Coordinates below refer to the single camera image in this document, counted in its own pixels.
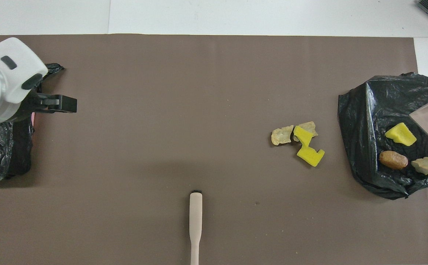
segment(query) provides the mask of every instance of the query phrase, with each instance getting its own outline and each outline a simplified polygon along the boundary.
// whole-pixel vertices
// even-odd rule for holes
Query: black plastic bag
[[[0,123],[0,181],[31,169],[33,132],[31,117],[20,122]]]
[[[427,103],[428,77],[414,73],[373,77],[338,97],[338,119],[353,177],[368,191],[397,199],[428,187],[428,175],[410,164],[428,156],[428,135],[409,116]],[[412,146],[384,136],[401,122],[417,138]],[[387,150],[406,156],[409,165],[402,170],[382,165],[378,156]]]
[[[50,75],[56,74],[64,69],[62,65],[56,64],[56,63],[46,64],[46,67],[47,67],[47,74],[41,79],[41,81],[39,81],[36,84],[37,93],[42,93],[42,82],[44,82],[44,80],[46,80],[47,77],[49,77]]]

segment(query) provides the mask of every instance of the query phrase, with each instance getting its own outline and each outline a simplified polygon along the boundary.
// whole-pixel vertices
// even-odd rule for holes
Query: cardboard piece
[[[0,264],[188,264],[194,189],[200,264],[428,264],[428,189],[362,188],[337,119],[339,94],[416,72],[412,39],[19,38],[78,113],[37,114],[31,171],[0,183]],[[317,168],[270,142],[307,121]]]

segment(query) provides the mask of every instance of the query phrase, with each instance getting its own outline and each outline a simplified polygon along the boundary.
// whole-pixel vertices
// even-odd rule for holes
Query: beige rock
[[[315,123],[313,121],[310,121],[308,123],[299,124],[297,126],[299,126],[299,127],[303,128],[304,130],[312,133],[313,134],[312,137],[318,136],[317,132],[315,131]],[[299,139],[295,136],[293,137],[293,140],[296,142],[299,141]]]
[[[392,169],[402,169],[409,164],[409,160],[401,154],[394,151],[383,151],[379,154],[379,161]]]
[[[412,166],[417,172],[428,175],[428,156],[412,161]]]
[[[274,145],[291,142],[291,133],[293,132],[293,128],[294,128],[294,125],[275,129],[271,133],[271,142]]]

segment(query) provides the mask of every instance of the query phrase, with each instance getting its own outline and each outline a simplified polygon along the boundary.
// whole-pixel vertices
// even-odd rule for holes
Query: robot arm
[[[37,93],[46,65],[23,42],[0,42],[0,123],[19,121],[32,112],[76,112],[76,99]]]
[[[11,118],[21,101],[47,73],[47,67],[23,42],[0,42],[0,122]]]

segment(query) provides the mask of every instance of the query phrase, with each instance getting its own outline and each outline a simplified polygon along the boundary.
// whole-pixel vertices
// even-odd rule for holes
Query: yellow sponge
[[[322,160],[322,157],[324,157],[324,154],[325,154],[325,151],[323,150],[319,150],[318,152],[315,152],[315,149],[313,149],[312,147],[302,146],[299,152],[297,153],[297,156],[302,158],[311,166],[317,166],[318,163]]]
[[[313,133],[308,132],[299,126],[294,127],[294,135],[299,139],[303,146],[308,146],[310,144],[310,140],[314,137]]]
[[[392,127],[389,131],[384,134],[387,138],[394,140],[395,142],[402,143],[406,146],[411,146],[417,139],[412,132],[407,128],[404,123],[399,123]]]
[[[314,134],[306,131],[305,129],[299,126],[295,126],[294,135],[299,139],[302,144],[301,149],[297,153],[297,156],[302,158],[311,166],[317,166],[318,163],[322,160],[322,157],[324,157],[325,151],[319,150],[318,152],[315,152],[315,149],[308,146]]]

